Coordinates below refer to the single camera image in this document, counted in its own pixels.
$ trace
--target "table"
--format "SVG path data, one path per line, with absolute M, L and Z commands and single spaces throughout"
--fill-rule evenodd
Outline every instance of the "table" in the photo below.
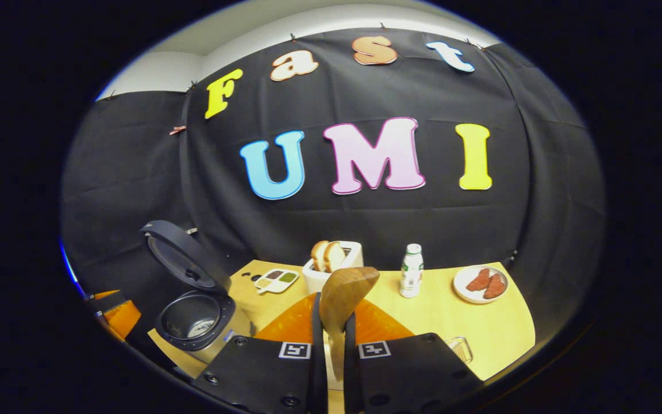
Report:
M 512 364 L 536 343 L 533 318 L 517 281 L 499 262 L 484 264 L 503 272 L 510 280 L 507 293 L 489 304 L 471 304 L 454 291 L 452 281 L 460 267 L 426 269 L 420 294 L 403 298 L 399 294 L 399 270 L 380 271 L 375 287 L 365 297 L 402 323 L 415 335 L 437 333 L 443 340 L 465 336 L 474 359 L 468 365 L 480 380 Z M 294 270 L 301 277 L 283 293 L 257 294 L 251 275 L 265 274 L 274 268 Z M 308 295 L 302 266 L 253 260 L 232 275 L 229 295 L 260 330 L 287 307 Z M 152 338 L 182 370 L 197 377 L 206 366 L 162 340 L 153 329 Z M 329 390 L 329 413 L 343 412 L 342 392 Z

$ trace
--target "white wall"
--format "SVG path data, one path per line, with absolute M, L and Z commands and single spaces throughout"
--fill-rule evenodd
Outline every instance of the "white wall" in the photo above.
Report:
M 270 45 L 296 37 L 339 29 L 379 27 L 429 32 L 453 39 L 469 39 L 482 47 L 499 40 L 472 23 L 387 5 L 338 5 L 303 11 L 287 16 L 229 40 L 206 56 L 184 52 L 148 52 L 127 66 L 99 95 L 133 91 L 186 91 L 191 81 L 199 81 L 219 68 Z

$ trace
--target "rice cooker lid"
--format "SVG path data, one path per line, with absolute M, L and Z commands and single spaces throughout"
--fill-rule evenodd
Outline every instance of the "rice cooker lid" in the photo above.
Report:
M 154 220 L 140 228 L 140 233 L 152 256 L 183 283 L 208 293 L 229 293 L 229 275 L 185 230 L 165 220 Z

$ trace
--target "letter u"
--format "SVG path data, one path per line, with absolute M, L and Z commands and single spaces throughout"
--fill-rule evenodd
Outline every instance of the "letter u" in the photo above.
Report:
M 239 155 L 244 158 L 249 185 L 257 196 L 267 200 L 281 200 L 300 191 L 305 181 L 303 156 L 300 153 L 300 141 L 303 137 L 302 131 L 288 131 L 275 139 L 275 144 L 283 147 L 287 168 L 286 178 L 279 183 L 270 179 L 267 170 L 267 141 L 255 141 L 242 147 Z

